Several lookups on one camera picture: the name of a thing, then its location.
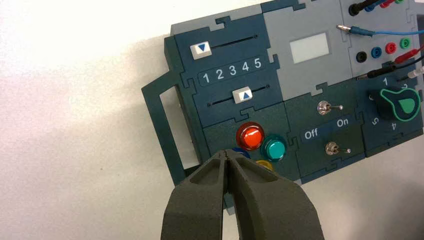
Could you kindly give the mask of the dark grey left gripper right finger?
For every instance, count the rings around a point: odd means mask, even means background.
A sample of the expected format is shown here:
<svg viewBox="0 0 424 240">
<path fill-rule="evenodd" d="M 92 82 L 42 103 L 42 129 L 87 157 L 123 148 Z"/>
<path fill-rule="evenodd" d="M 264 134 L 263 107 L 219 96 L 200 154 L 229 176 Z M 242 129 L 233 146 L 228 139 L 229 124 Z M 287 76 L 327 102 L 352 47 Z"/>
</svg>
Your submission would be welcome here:
<svg viewBox="0 0 424 240">
<path fill-rule="evenodd" d="M 322 240 L 317 210 L 295 182 L 231 149 L 228 191 L 241 240 Z"/>
</svg>

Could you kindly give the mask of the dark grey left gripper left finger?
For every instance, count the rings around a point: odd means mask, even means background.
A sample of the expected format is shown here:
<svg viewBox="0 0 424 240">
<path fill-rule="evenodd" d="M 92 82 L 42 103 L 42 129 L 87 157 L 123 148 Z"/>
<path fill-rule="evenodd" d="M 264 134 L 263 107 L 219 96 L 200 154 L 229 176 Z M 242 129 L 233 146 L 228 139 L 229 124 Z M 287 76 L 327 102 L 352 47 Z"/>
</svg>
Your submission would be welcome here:
<svg viewBox="0 0 424 240">
<path fill-rule="evenodd" d="M 162 240 L 222 239 L 227 160 L 227 152 L 218 151 L 174 188 L 163 215 Z"/>
</svg>

